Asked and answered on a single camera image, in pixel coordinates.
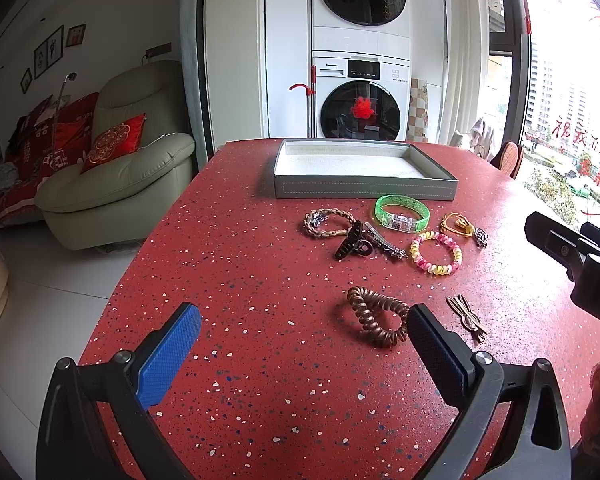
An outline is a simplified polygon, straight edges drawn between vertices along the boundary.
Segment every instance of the brown hair tie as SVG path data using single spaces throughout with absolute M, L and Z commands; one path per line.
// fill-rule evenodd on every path
M 331 209 L 315 209 L 313 211 L 309 211 L 306 215 L 304 215 L 304 228 L 307 233 L 309 233 L 314 238 L 332 238 L 334 236 L 344 236 L 347 234 L 349 229 L 340 229 L 337 231 L 318 231 L 315 227 L 320 225 L 321 222 L 324 222 L 329 215 L 338 215 L 346 218 L 350 224 L 353 225 L 353 222 L 356 221 L 353 218 L 351 213 L 346 211 L 342 211 L 341 209 L 331 208 Z
M 352 286 L 347 293 L 347 301 L 353 307 L 358 321 L 362 324 L 362 329 L 367 330 L 371 334 L 372 341 L 378 346 L 390 348 L 398 344 L 398 339 L 400 341 L 407 341 L 407 313 L 409 305 L 362 286 Z M 384 308 L 385 310 L 395 312 L 402 320 L 400 328 L 398 330 L 389 330 L 378 325 L 371 312 L 375 308 Z

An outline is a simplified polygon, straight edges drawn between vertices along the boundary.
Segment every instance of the green bracelet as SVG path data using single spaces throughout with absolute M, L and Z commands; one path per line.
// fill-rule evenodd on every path
M 389 213 L 382 209 L 386 205 L 399 205 L 411 209 L 418 213 L 422 218 L 416 220 L 408 216 Z M 429 209 L 422 202 L 404 195 L 385 195 L 381 196 L 376 202 L 376 218 L 389 229 L 396 229 L 405 233 L 419 233 L 426 229 L 429 223 Z

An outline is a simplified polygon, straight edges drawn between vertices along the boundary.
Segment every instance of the pink and yellow hair tie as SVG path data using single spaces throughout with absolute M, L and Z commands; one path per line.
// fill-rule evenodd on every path
M 451 265 L 436 265 L 425 260 L 420 254 L 420 244 L 425 240 L 437 240 L 443 245 L 446 245 L 449 250 L 454 254 L 454 262 Z M 411 242 L 411 257 L 413 258 L 414 263 L 422 270 L 429 272 L 431 274 L 451 274 L 456 270 L 460 265 L 462 265 L 462 249 L 460 246 L 453 240 L 453 238 L 448 237 L 444 233 L 440 233 L 437 231 L 428 231 L 419 236 L 416 236 Z

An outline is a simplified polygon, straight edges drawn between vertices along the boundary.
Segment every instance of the speckled tabletop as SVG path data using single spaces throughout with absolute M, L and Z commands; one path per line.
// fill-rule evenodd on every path
M 219 151 L 133 260 L 80 362 L 135 348 L 190 301 L 203 316 L 200 337 L 150 413 L 197 479 L 410 479 L 457 412 L 408 341 L 379 350 L 360 337 L 345 293 L 363 285 L 425 303 L 501 362 L 550 359 L 575 443 L 589 371 L 600 360 L 600 322 L 571 303 L 565 269 L 525 240 L 526 216 L 548 213 L 544 204 L 469 152 L 420 144 L 459 180 L 453 202 L 427 202 L 430 225 L 462 212 L 488 233 L 488 247 L 460 241 L 464 262 L 450 276 L 378 254 L 336 262 L 342 239 L 307 237 L 304 214 L 332 206 L 368 220 L 374 200 L 277 200 L 279 144 L 249 140 Z M 413 237 L 382 232 L 401 247 Z M 449 259 L 434 242 L 422 252 Z M 491 331 L 479 347 L 445 304 L 460 292 Z M 505 414 L 499 407 L 470 477 L 484 467 Z M 142 478 L 106 409 L 104 419 L 126 470 Z

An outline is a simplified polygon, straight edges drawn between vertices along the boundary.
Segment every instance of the washing machine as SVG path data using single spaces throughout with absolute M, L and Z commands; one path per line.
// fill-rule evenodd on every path
M 410 0 L 312 0 L 313 50 L 411 59 Z
M 355 52 L 322 52 L 316 67 L 317 137 L 405 140 L 410 64 Z

